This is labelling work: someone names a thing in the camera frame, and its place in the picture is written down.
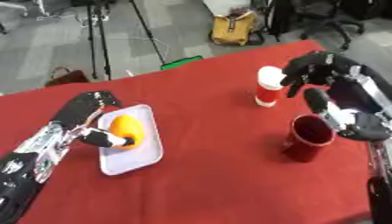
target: white paper cup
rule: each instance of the white paper cup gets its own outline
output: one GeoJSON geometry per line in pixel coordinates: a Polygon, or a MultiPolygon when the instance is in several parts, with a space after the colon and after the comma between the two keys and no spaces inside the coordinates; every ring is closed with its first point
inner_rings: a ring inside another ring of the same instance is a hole
{"type": "Polygon", "coordinates": [[[285,77],[282,69],[275,66],[262,67],[257,75],[255,102],[259,106],[270,108],[277,103],[280,96],[281,80],[285,77]]]}

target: red mug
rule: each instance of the red mug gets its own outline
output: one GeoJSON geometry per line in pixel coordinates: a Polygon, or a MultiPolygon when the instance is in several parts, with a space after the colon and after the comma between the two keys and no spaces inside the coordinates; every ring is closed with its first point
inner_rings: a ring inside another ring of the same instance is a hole
{"type": "Polygon", "coordinates": [[[298,162],[310,162],[335,137],[335,131],[317,115],[301,115],[290,123],[283,153],[298,162]]]}
{"type": "Polygon", "coordinates": [[[255,102],[263,107],[274,106],[280,96],[282,86],[280,81],[284,78],[282,69],[274,66],[262,67],[257,75],[257,90],[255,102]]]}

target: robotic hand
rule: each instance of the robotic hand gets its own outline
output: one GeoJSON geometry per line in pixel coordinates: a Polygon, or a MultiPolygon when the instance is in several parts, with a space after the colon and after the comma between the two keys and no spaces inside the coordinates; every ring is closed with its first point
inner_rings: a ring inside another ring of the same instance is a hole
{"type": "Polygon", "coordinates": [[[304,84],[329,87],[306,89],[306,103],[341,137],[368,142],[374,223],[392,223],[392,86],[370,67],[332,52],[310,52],[292,60],[283,73],[289,98],[304,84]]]}
{"type": "Polygon", "coordinates": [[[0,158],[0,223],[16,223],[41,191],[54,167],[79,139],[100,147],[125,146],[133,139],[88,127],[106,106],[121,107],[108,91],[75,96],[37,134],[0,158]]]}

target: gray carpet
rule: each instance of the gray carpet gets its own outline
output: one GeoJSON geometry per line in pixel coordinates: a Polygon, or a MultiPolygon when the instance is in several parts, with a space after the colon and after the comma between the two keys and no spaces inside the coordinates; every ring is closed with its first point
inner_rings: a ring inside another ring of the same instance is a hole
{"type": "MultiPolygon", "coordinates": [[[[262,46],[212,44],[207,38],[212,18],[201,0],[136,0],[136,3],[167,62],[195,55],[209,58],[277,44],[270,36],[262,46]]],[[[66,12],[63,18],[47,17],[38,21],[34,13],[20,17],[16,10],[0,8],[0,21],[10,29],[10,33],[0,37],[0,93],[41,88],[49,71],[58,66],[92,73],[88,31],[75,20],[75,12],[80,18],[86,15],[84,8],[78,8],[66,12]]],[[[392,81],[392,23],[372,19],[366,22],[366,27],[366,34],[359,37],[353,34],[355,41],[346,54],[374,67],[392,81]]],[[[115,79],[128,76],[126,70],[135,75],[159,70],[158,56],[127,1],[113,5],[105,29],[115,79]]],[[[297,41],[300,32],[301,29],[297,29],[284,34],[282,42],[297,41]]],[[[341,37],[333,31],[318,33],[313,38],[332,51],[338,51],[342,44],[341,37]]],[[[104,80],[102,57],[98,61],[100,80],[104,80]]]]}

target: white plate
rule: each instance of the white plate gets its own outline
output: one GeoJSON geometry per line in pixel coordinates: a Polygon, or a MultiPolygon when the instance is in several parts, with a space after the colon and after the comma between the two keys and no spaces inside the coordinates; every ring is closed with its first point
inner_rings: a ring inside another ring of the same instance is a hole
{"type": "Polygon", "coordinates": [[[98,128],[109,130],[112,121],[123,115],[133,116],[142,123],[145,139],[133,150],[100,148],[101,170],[110,176],[153,165],[164,155],[152,109],[148,105],[140,104],[107,113],[98,120],[98,128]]]}

